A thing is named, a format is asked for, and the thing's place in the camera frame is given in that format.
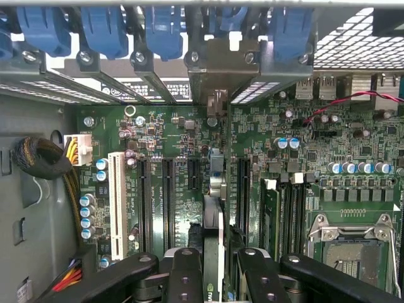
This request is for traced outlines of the long black expansion slot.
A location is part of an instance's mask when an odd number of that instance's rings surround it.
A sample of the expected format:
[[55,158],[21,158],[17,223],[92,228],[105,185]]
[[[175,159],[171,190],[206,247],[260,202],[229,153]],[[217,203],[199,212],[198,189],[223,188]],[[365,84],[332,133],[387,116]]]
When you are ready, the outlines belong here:
[[162,160],[163,240],[164,251],[175,246],[175,163],[171,158]]
[[249,203],[251,183],[251,161],[239,158],[237,161],[237,227],[245,235],[249,232]]
[[138,160],[138,206],[140,250],[152,252],[152,198],[150,185],[150,163],[146,158]]

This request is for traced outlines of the CPU socket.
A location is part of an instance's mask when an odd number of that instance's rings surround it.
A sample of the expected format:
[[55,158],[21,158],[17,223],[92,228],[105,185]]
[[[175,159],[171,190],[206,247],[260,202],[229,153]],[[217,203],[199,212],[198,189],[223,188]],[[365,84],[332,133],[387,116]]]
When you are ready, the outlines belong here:
[[[390,227],[396,248],[396,231],[387,213],[372,223],[331,223],[325,213],[319,213],[308,230],[306,256],[398,296],[393,283]],[[397,248],[396,263],[398,272]]]

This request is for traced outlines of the white expansion slot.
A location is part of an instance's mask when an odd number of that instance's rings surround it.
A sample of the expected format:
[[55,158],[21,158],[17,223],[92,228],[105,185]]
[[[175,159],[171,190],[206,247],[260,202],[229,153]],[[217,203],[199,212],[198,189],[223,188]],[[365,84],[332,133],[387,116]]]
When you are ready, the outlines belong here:
[[110,243],[113,261],[128,254],[128,214],[126,197],[126,162],[122,151],[108,154]]

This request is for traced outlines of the short black expansion slot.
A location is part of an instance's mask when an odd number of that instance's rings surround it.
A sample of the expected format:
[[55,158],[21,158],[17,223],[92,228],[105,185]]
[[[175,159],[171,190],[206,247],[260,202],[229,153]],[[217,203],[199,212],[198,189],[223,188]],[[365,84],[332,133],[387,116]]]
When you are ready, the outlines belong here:
[[188,189],[197,190],[200,187],[200,162],[197,158],[187,160]]

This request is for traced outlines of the metal locking lever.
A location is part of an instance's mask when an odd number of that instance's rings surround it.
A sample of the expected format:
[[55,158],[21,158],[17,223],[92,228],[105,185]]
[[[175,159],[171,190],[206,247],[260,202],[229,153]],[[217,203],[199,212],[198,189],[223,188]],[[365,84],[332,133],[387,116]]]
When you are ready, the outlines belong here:
[[396,248],[395,248],[395,236],[394,229],[389,228],[389,243],[391,249],[391,260],[393,263],[393,283],[395,285],[395,289],[397,291],[398,297],[401,297],[401,288],[398,283],[398,272],[397,272],[397,263],[396,263]]

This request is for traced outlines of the green motherboard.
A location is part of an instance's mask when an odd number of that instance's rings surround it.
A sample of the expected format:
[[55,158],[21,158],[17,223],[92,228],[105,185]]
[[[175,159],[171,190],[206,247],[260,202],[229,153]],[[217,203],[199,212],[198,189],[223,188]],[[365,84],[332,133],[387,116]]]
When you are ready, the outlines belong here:
[[[261,180],[277,180],[279,251],[306,254],[314,217],[331,223],[372,223],[383,213],[396,231],[399,284],[404,284],[404,96],[400,79],[380,74],[361,90],[345,91],[338,78],[307,79],[254,104],[236,104],[236,151],[252,162],[250,232],[259,246]],[[175,163],[175,246],[193,247],[201,233],[203,196],[188,189],[187,160],[194,130],[206,116],[201,106],[95,106],[81,109],[78,129],[91,134],[93,160],[80,168],[81,226],[95,246],[98,268],[112,260],[108,154],[124,152],[128,254],[141,252],[137,164],[150,163],[152,254],[162,258],[162,160]]]

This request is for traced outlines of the grey power supply unit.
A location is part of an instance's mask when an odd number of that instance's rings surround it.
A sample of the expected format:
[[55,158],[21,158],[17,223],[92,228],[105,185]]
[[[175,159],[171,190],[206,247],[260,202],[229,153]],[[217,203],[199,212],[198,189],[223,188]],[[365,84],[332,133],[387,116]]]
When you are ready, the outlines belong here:
[[77,240],[62,179],[22,172],[14,144],[40,136],[62,145],[72,107],[0,96],[0,303],[33,302],[68,265]]

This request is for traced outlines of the white power connector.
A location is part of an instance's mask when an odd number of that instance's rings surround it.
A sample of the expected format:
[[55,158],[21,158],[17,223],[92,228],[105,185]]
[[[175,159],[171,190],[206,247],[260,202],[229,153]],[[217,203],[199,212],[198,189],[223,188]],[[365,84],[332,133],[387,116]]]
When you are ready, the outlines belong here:
[[93,146],[91,134],[64,135],[64,147],[67,158],[75,167],[91,165],[93,160]]

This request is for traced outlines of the open black PC case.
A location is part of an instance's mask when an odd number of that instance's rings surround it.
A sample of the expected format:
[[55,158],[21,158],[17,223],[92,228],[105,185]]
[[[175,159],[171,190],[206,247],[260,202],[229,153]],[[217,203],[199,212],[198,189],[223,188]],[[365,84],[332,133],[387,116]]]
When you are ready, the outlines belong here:
[[[120,6],[128,37],[131,65],[137,77],[158,94],[158,103],[175,104],[176,99],[156,75],[153,57],[158,56],[146,46],[145,8],[147,6],[180,6],[182,56],[192,46],[219,39],[229,43],[231,51],[239,51],[243,41],[259,45],[256,56],[247,62],[259,64],[259,73],[235,98],[235,104],[250,104],[259,97],[281,90],[285,85],[323,71],[399,71],[404,76],[404,0],[0,0],[0,19],[11,33],[23,34],[17,7],[58,7],[64,12],[70,35],[80,38],[77,60],[82,73],[117,91],[132,96],[141,104],[152,99],[113,80],[100,70],[99,57],[89,48],[81,22],[81,7]],[[248,12],[239,32],[208,33],[208,8],[242,7]],[[276,62],[273,53],[271,17],[281,8],[312,8],[311,32],[306,53],[287,62]],[[27,43],[26,61],[35,61],[35,54],[48,55]]]

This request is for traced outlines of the blue card retention clip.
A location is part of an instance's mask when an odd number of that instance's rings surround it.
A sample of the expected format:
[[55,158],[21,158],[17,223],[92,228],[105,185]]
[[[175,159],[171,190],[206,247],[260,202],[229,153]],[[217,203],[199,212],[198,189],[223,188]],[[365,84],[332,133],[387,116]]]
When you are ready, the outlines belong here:
[[61,8],[20,6],[16,12],[27,43],[51,57],[71,54],[71,35]]
[[129,44],[121,7],[82,6],[80,9],[89,48],[110,60],[126,57]]
[[13,57],[13,42],[7,23],[0,19],[0,60]]
[[208,33],[239,32],[247,12],[246,6],[222,8],[210,6],[208,8]]
[[145,8],[146,46],[162,61],[182,56],[180,6],[147,6]]
[[311,32],[312,8],[281,8],[271,17],[273,53],[276,62],[303,56]]

